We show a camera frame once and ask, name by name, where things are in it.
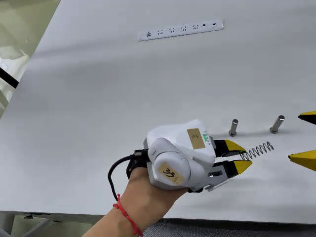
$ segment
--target metal cylinder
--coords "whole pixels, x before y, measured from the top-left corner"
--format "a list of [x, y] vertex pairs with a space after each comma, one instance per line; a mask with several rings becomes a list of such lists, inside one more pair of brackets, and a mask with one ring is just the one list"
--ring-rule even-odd
[[238, 125], [238, 120], [237, 119], [233, 119], [231, 129], [228, 132], [228, 134], [231, 137], [235, 137], [236, 136], [236, 134], [237, 134], [237, 132], [236, 132], [237, 125]]
[[278, 128], [281, 126], [284, 119], [285, 119], [285, 117], [283, 115], [280, 115], [279, 117], [277, 117], [273, 126], [270, 127], [270, 133], [276, 134], [278, 132]]

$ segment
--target black cable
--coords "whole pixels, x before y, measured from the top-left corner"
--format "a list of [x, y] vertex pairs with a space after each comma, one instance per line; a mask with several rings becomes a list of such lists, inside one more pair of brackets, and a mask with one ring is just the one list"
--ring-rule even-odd
[[117, 201], [118, 200], [118, 196], [115, 192], [115, 188], [114, 188], [114, 184], [113, 184], [113, 181], [112, 181], [112, 173], [114, 171], [114, 169], [121, 163], [125, 162], [125, 161], [128, 161], [128, 160], [131, 160], [131, 159], [135, 159], [135, 155], [129, 155], [127, 157], [124, 157], [122, 159], [119, 159], [118, 161], [116, 161], [110, 168], [109, 170], [109, 173], [108, 173], [108, 180], [109, 180], [109, 183], [110, 183], [110, 186], [111, 186], [111, 189], [112, 189], [112, 193], [113, 193], [113, 196], [115, 198], [115, 200]]

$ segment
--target white table surface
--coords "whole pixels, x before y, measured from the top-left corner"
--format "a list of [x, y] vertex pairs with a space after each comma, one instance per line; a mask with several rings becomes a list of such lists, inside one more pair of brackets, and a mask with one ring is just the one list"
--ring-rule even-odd
[[[224, 30], [137, 41], [216, 17]], [[275, 150], [167, 217], [316, 223], [316, 172], [287, 157], [316, 149], [316, 126], [297, 118], [316, 106], [315, 22], [312, 0], [63, 0], [0, 121], [0, 210], [104, 214], [109, 167], [150, 129], [199, 118], [224, 139], [238, 119], [233, 141]]]

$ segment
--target power outlet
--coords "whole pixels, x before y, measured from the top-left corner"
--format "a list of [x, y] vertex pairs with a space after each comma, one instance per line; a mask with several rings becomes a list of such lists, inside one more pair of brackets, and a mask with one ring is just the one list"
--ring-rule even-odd
[[155, 40], [173, 36], [184, 36], [209, 31], [219, 31], [224, 28], [223, 20], [197, 22], [178, 26], [168, 26], [165, 28], [143, 31], [138, 34], [138, 41]]

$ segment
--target floor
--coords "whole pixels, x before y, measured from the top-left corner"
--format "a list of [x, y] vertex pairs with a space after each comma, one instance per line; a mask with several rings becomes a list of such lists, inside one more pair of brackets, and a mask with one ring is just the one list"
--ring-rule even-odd
[[[20, 81], [60, 0], [0, 0], [0, 67]], [[0, 78], [0, 118], [14, 88]]]
[[[42, 218], [34, 218], [33, 220], [24, 219], [24, 216], [15, 216], [12, 237], [21, 237], [35, 225], [40, 223]], [[92, 224], [78, 222], [53, 222], [47, 226], [40, 234], [34, 237], [80, 237], [91, 228]]]

